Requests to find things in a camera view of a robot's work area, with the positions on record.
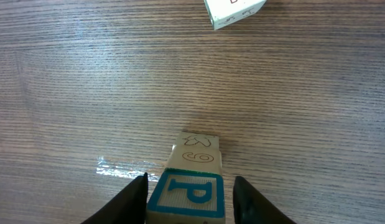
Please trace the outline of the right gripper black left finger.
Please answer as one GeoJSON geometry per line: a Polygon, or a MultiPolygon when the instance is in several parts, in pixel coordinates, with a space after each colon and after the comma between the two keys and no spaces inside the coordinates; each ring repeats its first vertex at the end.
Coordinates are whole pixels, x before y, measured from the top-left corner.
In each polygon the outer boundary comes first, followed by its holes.
{"type": "Polygon", "coordinates": [[[81,224],[145,224],[147,173],[137,176],[104,207],[81,224]]]}

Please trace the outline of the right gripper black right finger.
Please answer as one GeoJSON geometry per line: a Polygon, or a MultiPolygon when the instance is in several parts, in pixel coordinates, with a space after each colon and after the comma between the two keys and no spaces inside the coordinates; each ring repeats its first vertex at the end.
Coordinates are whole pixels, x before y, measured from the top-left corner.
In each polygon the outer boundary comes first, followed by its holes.
{"type": "Polygon", "coordinates": [[[233,210],[235,224],[296,224],[242,176],[234,181],[233,210]]]}

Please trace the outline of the blue sided block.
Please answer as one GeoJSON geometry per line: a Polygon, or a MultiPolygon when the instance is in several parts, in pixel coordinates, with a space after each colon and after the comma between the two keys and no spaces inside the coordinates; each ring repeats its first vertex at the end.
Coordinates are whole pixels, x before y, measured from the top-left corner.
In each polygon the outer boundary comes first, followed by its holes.
{"type": "Polygon", "coordinates": [[[165,169],[146,208],[147,224],[225,224],[221,175],[165,169]]]}

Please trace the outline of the green sided white block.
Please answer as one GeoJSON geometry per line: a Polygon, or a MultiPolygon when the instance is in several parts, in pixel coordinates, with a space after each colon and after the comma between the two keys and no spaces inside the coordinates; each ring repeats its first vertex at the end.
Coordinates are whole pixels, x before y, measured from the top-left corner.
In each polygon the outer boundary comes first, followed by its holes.
{"type": "Polygon", "coordinates": [[[166,168],[192,170],[196,172],[222,174],[221,152],[218,145],[205,147],[196,145],[175,145],[166,168]]]}

